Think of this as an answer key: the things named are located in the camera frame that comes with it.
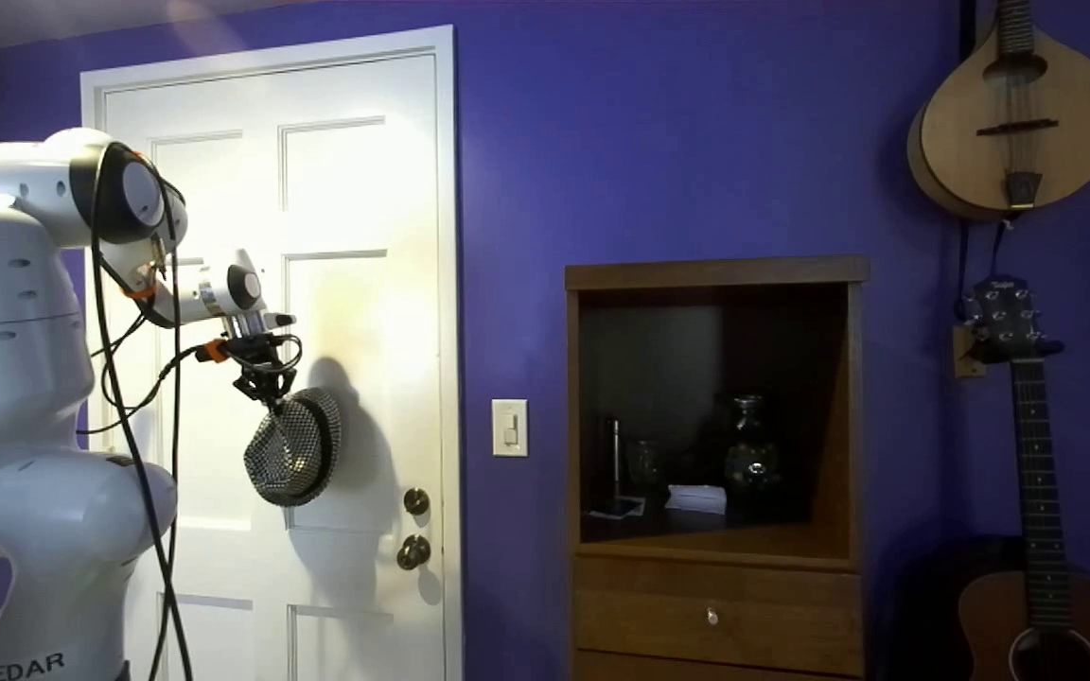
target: acoustic guitar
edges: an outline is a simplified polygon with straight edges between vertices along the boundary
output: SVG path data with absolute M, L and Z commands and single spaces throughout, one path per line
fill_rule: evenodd
M 1010 364 L 1023 572 L 978 575 L 957 597 L 974 681 L 1090 681 L 1090 575 L 1066 562 L 1043 402 L 1051 353 L 1023 281 L 978 285 L 974 356 Z
M 907 127 L 914 185 L 962 219 L 1047 208 L 1090 180 L 1090 55 L 1039 32 L 1028 0 L 941 80 Z

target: wooden cabinet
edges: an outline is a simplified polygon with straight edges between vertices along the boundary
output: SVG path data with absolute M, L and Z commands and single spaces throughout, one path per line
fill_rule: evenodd
M 861 274 L 861 262 L 566 269 L 574 681 L 861 677 Z M 773 494 L 728 467 L 742 393 L 768 406 Z M 764 503 L 734 514 L 742 494 Z

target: white robot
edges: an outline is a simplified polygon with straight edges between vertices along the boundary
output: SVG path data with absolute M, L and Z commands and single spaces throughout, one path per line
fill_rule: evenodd
M 141 472 L 76 441 L 89 360 L 59 248 L 96 247 L 156 326 L 223 317 L 243 393 L 272 409 L 293 382 L 269 334 L 284 321 L 264 315 L 247 254 L 190 281 L 187 293 L 170 290 L 161 272 L 183 235 L 183 192 L 105 131 L 0 142 L 0 556 L 12 561 L 0 681 L 130 677 L 122 602 L 135 556 L 156 542 L 141 478 L 159 534 L 174 514 L 161 467 Z

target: guitar headstock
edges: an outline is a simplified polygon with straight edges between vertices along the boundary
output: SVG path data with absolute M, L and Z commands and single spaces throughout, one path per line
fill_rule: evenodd
M 988 274 L 969 293 L 969 356 L 980 364 L 1014 364 L 1063 353 L 1036 330 L 1028 285 L 1017 274 Z

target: door knob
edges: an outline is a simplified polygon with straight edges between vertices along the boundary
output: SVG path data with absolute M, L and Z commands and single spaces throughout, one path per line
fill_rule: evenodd
M 430 561 L 430 542 L 429 536 L 412 534 L 412 536 L 401 542 L 401 548 L 397 548 L 397 568 L 401 572 L 416 572 L 429 561 Z
M 410 514 L 429 514 L 430 494 L 429 494 L 424 486 L 410 486 L 410 493 L 401 494 L 401 507 L 406 507 Z

